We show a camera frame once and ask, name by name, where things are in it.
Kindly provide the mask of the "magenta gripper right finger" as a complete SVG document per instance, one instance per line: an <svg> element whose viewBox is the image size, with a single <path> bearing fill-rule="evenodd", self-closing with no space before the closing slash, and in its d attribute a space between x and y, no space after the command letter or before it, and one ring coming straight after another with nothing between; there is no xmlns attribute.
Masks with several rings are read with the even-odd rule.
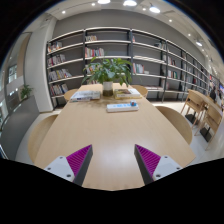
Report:
<svg viewBox="0 0 224 224"><path fill-rule="evenodd" d="M145 185L182 169L182 167L168 155L159 156L140 145L135 145L134 155Z"/></svg>

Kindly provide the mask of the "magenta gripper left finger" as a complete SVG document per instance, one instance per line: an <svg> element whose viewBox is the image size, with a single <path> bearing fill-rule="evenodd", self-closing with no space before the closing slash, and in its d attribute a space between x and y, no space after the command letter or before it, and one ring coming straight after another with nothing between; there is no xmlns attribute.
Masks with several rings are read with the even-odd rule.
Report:
<svg viewBox="0 0 224 224"><path fill-rule="evenodd" d="M92 155L92 146L88 145L67 157L57 157L44 170L81 186L85 179Z"/></svg>

